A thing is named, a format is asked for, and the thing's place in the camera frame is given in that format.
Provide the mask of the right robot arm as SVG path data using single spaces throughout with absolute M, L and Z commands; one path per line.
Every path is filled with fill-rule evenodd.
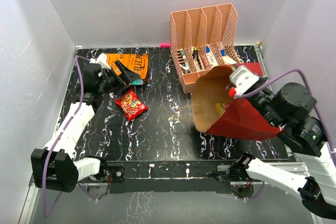
M 316 99 L 305 86 L 291 82 L 276 94 L 263 88 L 247 100 L 267 123 L 282 127 L 277 137 L 305 163 L 309 175 L 287 172 L 244 154 L 230 169 L 234 177 L 267 182 L 299 199 L 311 213 L 334 220 L 335 164 L 321 121 L 309 114 Z

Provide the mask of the orange gummy burger packet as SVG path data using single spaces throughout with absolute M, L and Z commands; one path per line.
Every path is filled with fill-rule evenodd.
M 219 118 L 226 112 L 228 106 L 229 104 L 227 103 L 215 103 L 215 108 Z

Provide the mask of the yellow snack pouch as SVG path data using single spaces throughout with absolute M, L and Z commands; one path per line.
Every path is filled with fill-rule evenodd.
M 125 67 L 140 75 L 142 79 L 146 78 L 148 71 L 148 54 L 107 54 L 107 63 L 117 75 L 121 71 L 116 66 L 115 61 L 119 60 Z

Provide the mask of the teal snack bag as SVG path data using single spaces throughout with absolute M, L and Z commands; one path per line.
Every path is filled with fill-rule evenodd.
M 130 83 L 131 86 L 141 86 L 144 84 L 144 80 L 143 79 L 137 79 L 134 80 Z

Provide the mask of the red brown paper bag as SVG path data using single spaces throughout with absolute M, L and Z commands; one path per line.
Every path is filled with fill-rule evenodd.
M 195 128 L 199 132 L 239 140 L 262 141 L 276 137 L 279 127 L 272 127 L 247 99 L 228 95 L 230 66 L 217 66 L 199 77 L 191 95 Z M 215 103 L 227 103 L 226 112 L 219 118 Z

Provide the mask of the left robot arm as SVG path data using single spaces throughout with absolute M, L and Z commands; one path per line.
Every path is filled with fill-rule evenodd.
M 141 78 L 120 60 L 115 65 L 119 74 L 105 60 L 90 60 L 83 68 L 77 68 L 80 88 L 76 101 L 49 142 L 31 154 L 33 178 L 38 188 L 69 193 L 83 179 L 93 177 L 101 182 L 108 177 L 103 158 L 89 156 L 73 161 L 72 155 L 84 129 L 101 106 L 103 94 L 121 91 Z

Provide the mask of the red cookie snack packet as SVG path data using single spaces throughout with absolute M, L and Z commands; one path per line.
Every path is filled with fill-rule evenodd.
M 115 99 L 115 103 L 123 110 L 128 121 L 135 119 L 148 109 L 148 107 L 139 100 L 133 89 L 130 89 L 121 99 Z

